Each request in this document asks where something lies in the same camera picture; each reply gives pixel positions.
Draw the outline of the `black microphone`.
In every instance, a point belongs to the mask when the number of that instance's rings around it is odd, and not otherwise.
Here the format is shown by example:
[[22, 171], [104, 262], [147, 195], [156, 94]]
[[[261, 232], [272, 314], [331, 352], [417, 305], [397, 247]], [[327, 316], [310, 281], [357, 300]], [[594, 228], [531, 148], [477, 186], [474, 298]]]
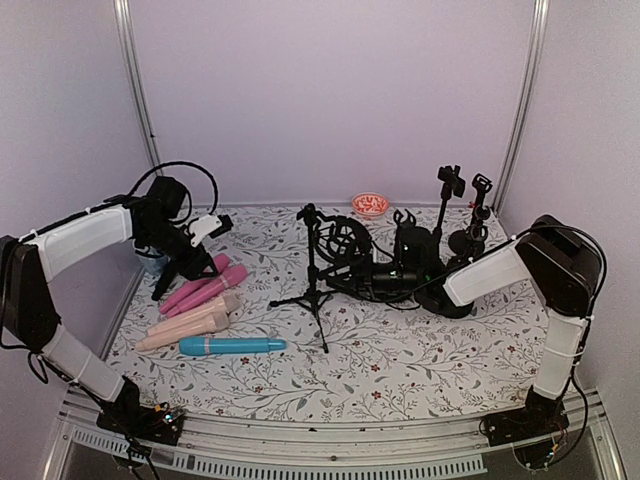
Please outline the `black microphone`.
[[167, 292], [176, 275], [176, 267], [171, 262], [167, 263], [152, 292], [151, 298], [154, 301], [160, 300], [161, 297]]

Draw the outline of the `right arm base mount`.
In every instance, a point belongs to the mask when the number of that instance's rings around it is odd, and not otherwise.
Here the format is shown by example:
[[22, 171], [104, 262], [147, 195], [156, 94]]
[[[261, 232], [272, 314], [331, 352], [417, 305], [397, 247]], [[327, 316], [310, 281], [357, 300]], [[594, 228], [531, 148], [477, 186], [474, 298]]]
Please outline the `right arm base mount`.
[[584, 414], [581, 428], [571, 444], [568, 443], [570, 423], [563, 397], [551, 400], [535, 393], [533, 388], [529, 389], [523, 407], [483, 416], [478, 431], [491, 447], [546, 436], [544, 441], [514, 448], [513, 454], [516, 461], [530, 472], [548, 470], [569, 457], [584, 437], [589, 404], [584, 391], [580, 388], [577, 391]]

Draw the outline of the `beige microphone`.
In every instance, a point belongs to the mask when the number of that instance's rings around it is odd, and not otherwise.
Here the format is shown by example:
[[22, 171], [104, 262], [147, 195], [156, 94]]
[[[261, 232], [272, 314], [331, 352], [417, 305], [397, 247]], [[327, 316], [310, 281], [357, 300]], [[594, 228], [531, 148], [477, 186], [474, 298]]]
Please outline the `beige microphone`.
[[227, 313], [212, 312], [187, 324], [147, 336], [136, 343], [135, 350], [140, 352], [154, 350], [187, 337], [216, 333], [228, 328], [229, 325]]
[[227, 293], [215, 297], [212, 301], [202, 304], [194, 309], [178, 314], [159, 322], [147, 330], [148, 335], [155, 335], [183, 324], [198, 320], [212, 312], [229, 314], [240, 307], [240, 300], [236, 294]]

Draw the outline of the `black stand of blue microphone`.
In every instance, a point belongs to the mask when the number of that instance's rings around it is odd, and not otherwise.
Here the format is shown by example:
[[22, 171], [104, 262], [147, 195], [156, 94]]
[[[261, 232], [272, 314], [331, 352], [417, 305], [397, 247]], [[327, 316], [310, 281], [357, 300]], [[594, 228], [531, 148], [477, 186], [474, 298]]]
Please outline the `black stand of blue microphone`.
[[442, 182], [440, 191], [440, 209], [435, 227], [432, 230], [434, 245], [439, 250], [442, 239], [442, 227], [448, 202], [452, 197], [461, 198], [464, 194], [466, 182], [460, 176], [461, 167], [459, 165], [441, 166], [438, 170], [437, 179]]

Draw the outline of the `black tripod shock mount stand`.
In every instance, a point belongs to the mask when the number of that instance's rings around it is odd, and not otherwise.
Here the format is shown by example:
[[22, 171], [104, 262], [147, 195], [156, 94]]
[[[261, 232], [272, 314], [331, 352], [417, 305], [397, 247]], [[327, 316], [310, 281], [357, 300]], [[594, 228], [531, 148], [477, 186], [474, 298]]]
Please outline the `black tripod shock mount stand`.
[[357, 220], [344, 215], [326, 215], [313, 203], [306, 204], [297, 214], [307, 231], [308, 265], [306, 275], [308, 286], [297, 297], [269, 302], [270, 308], [296, 304], [312, 314], [322, 343], [322, 350], [329, 353], [329, 347], [320, 319], [320, 310], [337, 290], [320, 290], [318, 284], [329, 284], [329, 277], [339, 270], [349, 268], [357, 260], [369, 255], [373, 241], [368, 230]]

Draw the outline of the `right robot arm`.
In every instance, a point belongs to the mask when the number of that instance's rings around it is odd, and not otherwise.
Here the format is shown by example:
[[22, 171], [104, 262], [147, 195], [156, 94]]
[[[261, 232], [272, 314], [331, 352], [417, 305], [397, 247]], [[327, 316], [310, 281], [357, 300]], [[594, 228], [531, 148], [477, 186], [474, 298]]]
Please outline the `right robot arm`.
[[314, 238], [316, 252], [329, 265], [319, 275], [327, 286], [371, 302], [413, 299], [447, 318], [467, 316], [474, 302], [490, 293], [531, 283], [549, 325], [536, 378], [516, 422], [527, 436], [539, 435], [554, 422], [606, 279], [606, 256], [595, 239], [543, 215], [496, 247], [477, 246], [443, 262], [439, 235], [402, 220], [390, 261], [378, 263], [371, 235], [353, 219], [337, 217], [327, 235]]

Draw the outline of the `pink microphone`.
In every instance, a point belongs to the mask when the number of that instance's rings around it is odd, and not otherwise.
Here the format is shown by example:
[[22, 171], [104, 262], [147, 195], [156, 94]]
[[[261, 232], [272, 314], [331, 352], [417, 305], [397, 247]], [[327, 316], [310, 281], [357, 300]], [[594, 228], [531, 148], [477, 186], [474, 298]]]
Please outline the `pink microphone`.
[[[218, 271], [222, 273], [230, 264], [229, 257], [220, 253], [214, 257], [214, 264]], [[211, 282], [212, 278], [207, 277], [194, 281], [186, 281], [180, 288], [172, 293], [168, 299], [159, 307], [159, 312], [162, 315], [166, 315], [172, 308], [174, 308], [180, 301], [188, 297], [190, 294], [199, 290], [201, 287]]]
[[189, 296], [180, 300], [175, 306], [165, 313], [165, 316], [167, 318], [172, 318], [199, 307], [219, 294], [224, 293], [226, 290], [239, 285], [246, 279], [246, 277], [247, 270], [244, 266], [237, 265], [230, 267], [217, 278], [209, 281], [194, 293], [191, 293]]

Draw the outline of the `blue microphone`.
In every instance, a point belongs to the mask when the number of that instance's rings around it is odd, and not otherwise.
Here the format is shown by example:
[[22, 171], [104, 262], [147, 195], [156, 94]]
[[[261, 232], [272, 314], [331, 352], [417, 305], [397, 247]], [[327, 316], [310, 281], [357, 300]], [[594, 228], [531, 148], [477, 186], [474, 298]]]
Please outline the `blue microphone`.
[[200, 357], [222, 354], [258, 354], [285, 350], [287, 342], [275, 338], [214, 338], [189, 337], [179, 341], [179, 351], [183, 355]]

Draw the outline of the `black straight stand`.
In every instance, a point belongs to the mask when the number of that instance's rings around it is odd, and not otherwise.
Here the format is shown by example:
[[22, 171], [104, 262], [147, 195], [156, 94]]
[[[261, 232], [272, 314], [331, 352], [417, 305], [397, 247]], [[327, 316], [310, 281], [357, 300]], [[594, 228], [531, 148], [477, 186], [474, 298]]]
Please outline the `black straight stand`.
[[394, 246], [397, 246], [400, 243], [401, 232], [405, 229], [415, 227], [417, 220], [408, 209], [405, 209], [405, 213], [402, 213], [400, 209], [396, 209], [393, 213], [393, 221], [396, 225]]

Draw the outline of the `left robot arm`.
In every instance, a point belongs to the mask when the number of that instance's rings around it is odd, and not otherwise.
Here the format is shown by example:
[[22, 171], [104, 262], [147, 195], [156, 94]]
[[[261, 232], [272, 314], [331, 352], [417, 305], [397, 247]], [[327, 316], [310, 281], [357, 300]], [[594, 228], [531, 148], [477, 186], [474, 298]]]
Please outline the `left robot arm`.
[[220, 269], [204, 240], [228, 232], [232, 222], [215, 209], [179, 220], [187, 197], [177, 179], [158, 176], [144, 195], [131, 190], [24, 236], [1, 240], [1, 328], [16, 339], [16, 348], [93, 397], [128, 434], [141, 433], [149, 423], [139, 388], [65, 327], [57, 309], [59, 281], [125, 243], [133, 243], [144, 256], [165, 259], [153, 290], [156, 299], [178, 277], [215, 278]]

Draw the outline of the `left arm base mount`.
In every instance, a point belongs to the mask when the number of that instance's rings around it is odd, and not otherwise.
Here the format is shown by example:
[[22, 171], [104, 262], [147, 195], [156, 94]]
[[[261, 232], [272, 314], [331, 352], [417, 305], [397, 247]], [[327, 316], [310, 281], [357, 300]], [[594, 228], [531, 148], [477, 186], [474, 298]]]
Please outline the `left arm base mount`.
[[101, 406], [96, 425], [136, 440], [176, 446], [182, 434], [185, 410], [167, 402], [141, 405], [136, 397], [120, 396]]

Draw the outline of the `black round stand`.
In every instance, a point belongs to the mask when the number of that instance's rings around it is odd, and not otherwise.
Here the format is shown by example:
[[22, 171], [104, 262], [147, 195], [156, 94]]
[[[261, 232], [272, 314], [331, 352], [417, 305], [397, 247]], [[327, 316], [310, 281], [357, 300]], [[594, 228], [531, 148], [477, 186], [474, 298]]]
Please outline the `black round stand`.
[[492, 181], [481, 173], [475, 175], [472, 187], [476, 190], [472, 202], [472, 214], [469, 225], [452, 233], [448, 239], [450, 250], [463, 258], [477, 257], [484, 252], [488, 228], [485, 222], [491, 215], [491, 209], [484, 204], [486, 195], [491, 191]]
[[448, 319], [461, 319], [471, 313], [474, 303], [456, 306], [448, 297], [426, 298], [422, 302], [422, 307], [435, 314]]

